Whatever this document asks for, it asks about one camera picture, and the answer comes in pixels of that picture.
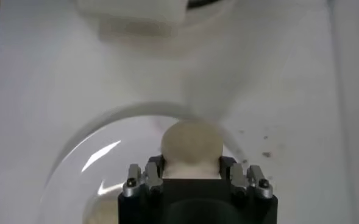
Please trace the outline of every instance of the white table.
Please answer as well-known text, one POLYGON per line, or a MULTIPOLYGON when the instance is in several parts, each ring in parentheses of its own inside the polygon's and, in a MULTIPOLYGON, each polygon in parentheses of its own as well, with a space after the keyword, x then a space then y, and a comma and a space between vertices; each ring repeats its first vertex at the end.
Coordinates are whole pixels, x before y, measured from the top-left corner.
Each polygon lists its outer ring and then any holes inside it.
POLYGON ((71 1, 3 0, 0 224, 34 222, 54 161, 81 130, 152 101, 218 119, 273 177, 281 223, 350 223, 329 12, 298 2, 240 1, 221 33, 179 53, 103 40, 71 1))

